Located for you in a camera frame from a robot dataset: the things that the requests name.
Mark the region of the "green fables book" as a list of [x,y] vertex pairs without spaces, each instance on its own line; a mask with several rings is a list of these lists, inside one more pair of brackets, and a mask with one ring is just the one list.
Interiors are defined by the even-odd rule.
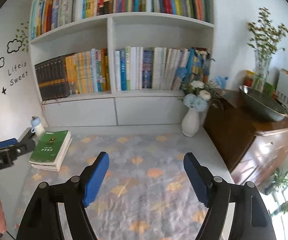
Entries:
[[62,152],[63,143],[69,141],[70,137],[72,135],[69,130],[45,132],[32,151],[29,162],[33,164],[55,164]]

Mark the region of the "red puppet adventure book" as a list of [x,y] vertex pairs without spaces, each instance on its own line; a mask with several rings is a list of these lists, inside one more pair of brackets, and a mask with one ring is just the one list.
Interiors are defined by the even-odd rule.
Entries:
[[72,142],[72,137],[70,137],[69,141],[64,142],[63,146],[61,147],[61,153],[60,156],[58,157],[57,161],[55,164],[33,164],[31,163],[31,166],[40,170],[47,170],[47,171],[56,171],[58,172],[61,169],[61,165],[64,161],[64,158],[66,156],[66,153],[68,151],[68,148]]

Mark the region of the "white cup blue lid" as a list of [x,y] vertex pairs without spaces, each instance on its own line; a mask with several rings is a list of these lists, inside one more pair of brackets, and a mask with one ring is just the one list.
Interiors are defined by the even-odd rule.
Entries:
[[45,129],[41,123],[41,120],[38,116],[33,116],[31,119],[31,133],[34,133],[36,137],[41,137],[45,133]]

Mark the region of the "brown wooden side cabinet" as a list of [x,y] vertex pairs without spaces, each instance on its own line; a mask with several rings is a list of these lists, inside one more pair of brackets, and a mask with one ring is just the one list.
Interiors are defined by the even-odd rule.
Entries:
[[288,118],[265,122],[244,107],[239,92],[216,89],[204,129],[221,155],[233,181],[260,185],[288,155]]

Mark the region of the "patterned ginkgo tablecloth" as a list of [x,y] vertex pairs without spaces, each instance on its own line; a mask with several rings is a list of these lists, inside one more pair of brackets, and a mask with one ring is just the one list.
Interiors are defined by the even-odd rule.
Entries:
[[25,177],[15,212],[19,228],[34,190],[46,181],[67,181],[91,165],[100,152],[109,168],[95,202],[87,209],[98,239],[194,239],[207,209],[198,202],[184,171],[192,152],[217,176],[231,176],[211,140],[199,133],[74,135],[58,172],[32,168]]

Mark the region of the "white ceramic vase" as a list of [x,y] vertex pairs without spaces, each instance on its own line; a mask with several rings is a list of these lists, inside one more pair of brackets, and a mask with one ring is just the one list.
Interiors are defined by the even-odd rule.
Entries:
[[187,137],[193,137],[200,128],[199,112],[195,108],[189,108],[181,123],[182,133]]

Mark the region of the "dark metal bowl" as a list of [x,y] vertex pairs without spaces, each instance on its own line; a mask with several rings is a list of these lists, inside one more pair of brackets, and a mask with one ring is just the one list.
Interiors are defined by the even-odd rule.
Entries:
[[239,91],[244,105],[261,119],[280,122],[288,117],[286,110],[268,95],[247,86],[239,86]]

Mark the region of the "shelf book row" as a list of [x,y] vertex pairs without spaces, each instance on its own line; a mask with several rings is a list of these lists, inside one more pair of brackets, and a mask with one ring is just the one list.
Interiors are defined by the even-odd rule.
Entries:
[[34,0],[30,39],[74,21],[125,12],[157,12],[212,23],[211,0]]
[[[116,91],[141,89],[182,90],[175,81],[180,67],[188,75],[207,82],[210,54],[205,49],[125,47],[114,51]],[[106,49],[59,56],[35,65],[42,100],[74,94],[99,93],[111,89]]]

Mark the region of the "blue artificial flowers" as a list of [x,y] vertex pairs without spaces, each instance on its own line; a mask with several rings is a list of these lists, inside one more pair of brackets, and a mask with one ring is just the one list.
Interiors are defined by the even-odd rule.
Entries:
[[209,106],[224,109],[220,99],[225,94],[228,76],[216,76],[214,81],[203,82],[194,77],[193,73],[188,75],[186,68],[180,67],[175,77],[175,81],[181,81],[180,88],[185,94],[181,101],[189,109],[196,112],[204,112]]

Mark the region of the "glass vase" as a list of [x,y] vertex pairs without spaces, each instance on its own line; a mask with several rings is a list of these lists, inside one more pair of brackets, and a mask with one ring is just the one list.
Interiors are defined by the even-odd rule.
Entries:
[[262,92],[269,76],[269,66],[271,63],[271,55],[263,54],[259,50],[254,51],[255,55],[255,72],[253,76],[252,88]]

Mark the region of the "green potted plant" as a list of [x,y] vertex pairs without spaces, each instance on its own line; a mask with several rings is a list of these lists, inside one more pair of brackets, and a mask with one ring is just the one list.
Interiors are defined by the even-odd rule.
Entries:
[[276,52],[286,50],[279,47],[279,43],[288,35],[288,29],[283,23],[274,27],[273,20],[270,19],[271,13],[266,7],[258,10],[257,21],[247,23],[248,31],[252,33],[247,45],[255,50],[261,60],[266,60]]

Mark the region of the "upper shelf book row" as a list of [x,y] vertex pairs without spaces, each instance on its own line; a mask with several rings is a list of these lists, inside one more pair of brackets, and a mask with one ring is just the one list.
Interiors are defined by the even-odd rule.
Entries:
[[212,23],[211,0],[34,0],[30,39],[74,21],[125,12],[157,12]]

